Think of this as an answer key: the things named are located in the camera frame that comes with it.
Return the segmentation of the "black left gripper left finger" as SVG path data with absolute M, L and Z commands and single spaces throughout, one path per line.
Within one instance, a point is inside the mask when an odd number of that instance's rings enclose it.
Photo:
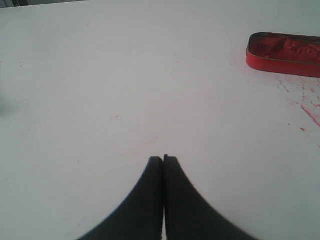
M 161 240 L 163 218 L 163 160 L 152 156 L 125 200 L 80 239 Z

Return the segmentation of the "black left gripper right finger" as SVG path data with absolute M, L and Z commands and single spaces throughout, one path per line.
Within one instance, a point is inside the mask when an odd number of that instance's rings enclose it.
M 163 158 L 165 228 L 168 240 L 253 240 L 200 195 L 178 159 Z

